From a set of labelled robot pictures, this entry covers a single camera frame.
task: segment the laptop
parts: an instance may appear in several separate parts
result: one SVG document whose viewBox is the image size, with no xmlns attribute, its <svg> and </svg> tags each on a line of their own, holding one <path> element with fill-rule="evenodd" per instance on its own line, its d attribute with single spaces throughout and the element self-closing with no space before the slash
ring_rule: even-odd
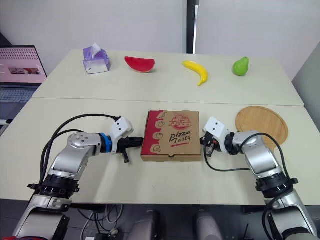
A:
<svg viewBox="0 0 320 240">
<path fill-rule="evenodd" d="M 0 120 L 13 120 L 46 78 L 34 45 L 0 46 Z"/>
</svg>

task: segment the pear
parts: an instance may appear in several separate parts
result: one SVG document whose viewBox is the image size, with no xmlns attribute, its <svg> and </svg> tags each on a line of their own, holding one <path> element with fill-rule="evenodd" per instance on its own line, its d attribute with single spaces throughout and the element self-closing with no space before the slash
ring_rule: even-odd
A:
<svg viewBox="0 0 320 240">
<path fill-rule="evenodd" d="M 248 72 L 249 69 L 249 58 L 243 57 L 233 64 L 232 72 L 237 76 L 243 76 Z"/>
</svg>

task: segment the round wooden board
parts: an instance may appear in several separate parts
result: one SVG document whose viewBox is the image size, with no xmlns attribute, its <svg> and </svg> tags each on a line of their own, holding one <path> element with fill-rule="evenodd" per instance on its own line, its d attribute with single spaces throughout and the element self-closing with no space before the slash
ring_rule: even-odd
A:
<svg viewBox="0 0 320 240">
<path fill-rule="evenodd" d="M 281 116 L 262 106 L 249 106 L 242 109 L 235 118 L 235 126 L 239 132 L 256 130 L 271 135 L 280 145 L 288 138 L 288 126 Z M 264 143 L 270 150 L 276 144 L 267 136 L 263 136 Z"/>
</svg>

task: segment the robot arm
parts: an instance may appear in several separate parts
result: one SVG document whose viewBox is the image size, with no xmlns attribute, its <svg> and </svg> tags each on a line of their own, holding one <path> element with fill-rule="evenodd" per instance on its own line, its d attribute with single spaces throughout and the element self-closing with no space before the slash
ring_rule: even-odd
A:
<svg viewBox="0 0 320 240">
<path fill-rule="evenodd" d="M 266 147 L 257 131 L 229 132 L 226 126 L 214 117 L 210 117 L 203 131 L 205 146 L 214 142 L 215 148 L 220 152 L 245 155 L 256 179 L 256 190 L 262 192 L 266 204 L 271 202 L 271 213 L 267 218 L 274 239 L 317 239 L 315 224 L 293 189 L 293 184 L 298 181 L 295 178 L 289 179 L 284 174 L 276 157 Z"/>
<path fill-rule="evenodd" d="M 13 235 L 17 238 L 35 236 L 35 239 L 61 240 L 67 232 L 67 212 L 88 159 L 100 153 L 122 153 L 129 161 L 126 148 L 139 147 L 142 137 L 128 137 L 134 131 L 131 123 L 121 117 L 104 133 L 77 132 L 69 136 L 67 146 L 55 158 L 43 184 L 29 184 L 35 190 L 27 209 Z"/>
</svg>

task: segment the white table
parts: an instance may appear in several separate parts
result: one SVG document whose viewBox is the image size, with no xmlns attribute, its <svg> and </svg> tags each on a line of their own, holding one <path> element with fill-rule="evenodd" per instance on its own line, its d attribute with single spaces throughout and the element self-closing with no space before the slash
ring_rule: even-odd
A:
<svg viewBox="0 0 320 240">
<path fill-rule="evenodd" d="M 104 99 L 171 103 L 303 106 L 289 78 L 274 58 L 250 57 L 246 76 L 232 73 L 240 56 L 108 51 L 111 70 L 87 74 L 83 52 L 72 50 L 33 95 L 34 98 Z M 125 56 L 155 59 L 154 70 L 132 70 Z M 206 67 L 209 80 L 185 68 L 192 60 Z"/>
<path fill-rule="evenodd" d="M 56 128 L 80 114 L 122 115 L 135 128 L 132 136 L 143 136 L 149 110 L 191 110 L 200 113 L 200 129 L 215 116 L 235 131 L 235 118 L 242 104 L 164 103 L 90 99 L 33 98 L 0 138 L 0 198 L 28 200 L 37 183 L 41 152 Z M 319 205 L 319 191 L 310 187 L 320 182 L 320 134 L 304 107 L 274 106 L 287 123 L 289 136 L 282 145 L 287 168 L 300 181 L 295 185 L 305 205 Z M 79 119 L 67 126 L 89 133 L 108 133 L 113 121 L 104 117 Z M 66 146 L 68 136 L 54 142 L 53 158 Z M 205 162 L 143 162 L 140 148 L 129 149 L 130 164 L 122 156 L 100 154 L 89 159 L 79 181 L 80 192 L 75 203 L 123 204 L 224 204 L 263 205 L 263 195 L 255 190 L 255 179 L 249 171 L 215 172 Z M 243 155 L 230 156 L 215 152 L 210 160 L 217 168 L 245 167 Z"/>
</svg>

